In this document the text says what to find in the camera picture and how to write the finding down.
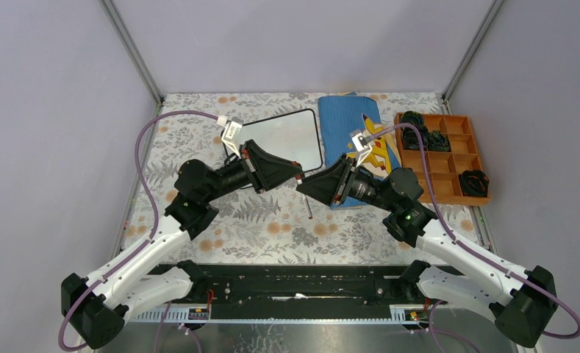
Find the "red-capped whiteboard marker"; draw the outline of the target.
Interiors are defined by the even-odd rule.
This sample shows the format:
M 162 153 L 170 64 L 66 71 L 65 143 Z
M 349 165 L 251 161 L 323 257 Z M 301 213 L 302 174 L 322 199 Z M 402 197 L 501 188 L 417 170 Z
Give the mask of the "red-capped whiteboard marker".
M 304 202 L 305 210 L 307 212 L 308 219 L 313 219 L 313 214 L 312 214 L 312 210 L 311 210 L 311 207 L 309 204 L 309 199 L 306 196 L 303 196 L 303 202 Z

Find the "small black-framed whiteboard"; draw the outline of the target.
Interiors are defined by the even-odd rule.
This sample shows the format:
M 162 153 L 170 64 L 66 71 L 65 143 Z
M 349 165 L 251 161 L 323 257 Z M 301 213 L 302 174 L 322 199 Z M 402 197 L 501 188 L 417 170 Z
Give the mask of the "small black-framed whiteboard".
M 240 146 L 247 140 L 254 140 L 266 152 L 300 163 L 304 171 L 314 171 L 323 166 L 317 119 L 315 111 L 309 108 L 255 122 L 243 122 L 236 140 Z M 234 154 L 227 148 L 226 151 L 229 155 Z

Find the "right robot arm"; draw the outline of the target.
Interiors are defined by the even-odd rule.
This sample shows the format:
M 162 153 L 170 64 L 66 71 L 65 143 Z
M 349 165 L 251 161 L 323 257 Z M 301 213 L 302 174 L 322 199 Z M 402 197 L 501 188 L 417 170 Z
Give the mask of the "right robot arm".
M 413 170 L 396 168 L 384 179 L 342 155 L 331 167 L 303 178 L 297 187 L 326 205 L 347 198 L 386 210 L 382 223 L 397 241 L 420 249 L 462 273 L 448 279 L 435 267 L 415 261 L 399 286 L 403 299 L 417 303 L 425 296 L 473 311 L 494 323 L 512 342 L 536 346 L 557 305 L 553 274 L 540 265 L 529 270 L 456 235 L 437 214 L 419 202 L 423 188 Z

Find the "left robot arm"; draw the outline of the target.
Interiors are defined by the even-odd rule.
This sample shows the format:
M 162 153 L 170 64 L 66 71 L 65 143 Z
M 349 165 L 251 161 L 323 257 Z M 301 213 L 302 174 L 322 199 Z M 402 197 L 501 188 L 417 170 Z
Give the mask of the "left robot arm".
M 151 279 L 145 276 L 212 223 L 218 214 L 211 205 L 213 200 L 248 185 L 263 193 L 302 173 L 298 162 L 269 154 L 253 140 L 241 145 L 236 158 L 217 169 L 200 160 L 188 160 L 174 183 L 177 195 L 163 214 L 154 215 L 147 235 L 87 276 L 72 273 L 62 281 L 61 328 L 72 326 L 84 341 L 83 348 L 98 349 L 141 313 L 175 299 L 199 301 L 206 292 L 205 281 L 180 265 Z

